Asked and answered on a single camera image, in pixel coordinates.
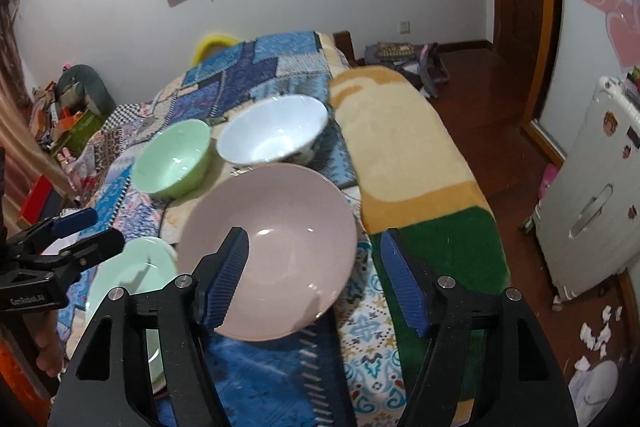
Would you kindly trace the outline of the person's left hand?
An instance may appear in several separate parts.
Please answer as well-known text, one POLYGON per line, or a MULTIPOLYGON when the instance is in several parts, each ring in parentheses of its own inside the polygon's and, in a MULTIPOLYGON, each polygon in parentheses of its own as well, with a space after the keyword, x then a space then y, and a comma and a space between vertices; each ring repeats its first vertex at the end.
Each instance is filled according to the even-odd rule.
POLYGON ((50 377, 58 376, 63 367, 63 351, 58 335, 58 312, 36 314, 32 318, 30 330, 38 348, 38 369, 50 377))

